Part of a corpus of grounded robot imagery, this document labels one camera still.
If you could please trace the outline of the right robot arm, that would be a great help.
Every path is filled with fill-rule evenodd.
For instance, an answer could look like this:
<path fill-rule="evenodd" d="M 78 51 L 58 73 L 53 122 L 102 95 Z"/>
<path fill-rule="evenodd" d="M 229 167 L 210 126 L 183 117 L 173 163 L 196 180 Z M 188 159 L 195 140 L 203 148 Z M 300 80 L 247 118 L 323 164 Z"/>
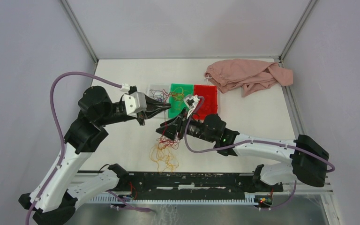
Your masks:
<path fill-rule="evenodd" d="M 214 143 L 211 151 L 223 156 L 252 156 L 276 161 L 273 165 L 258 165 L 254 170 L 252 186 L 257 191 L 296 180 L 321 188 L 325 185 L 326 174 L 334 170 L 328 152 L 308 135 L 299 135 L 295 140 L 253 137 L 226 128 L 218 114 L 207 115 L 199 122 L 180 113 L 160 124 L 156 132 L 173 141 L 192 136 Z"/>

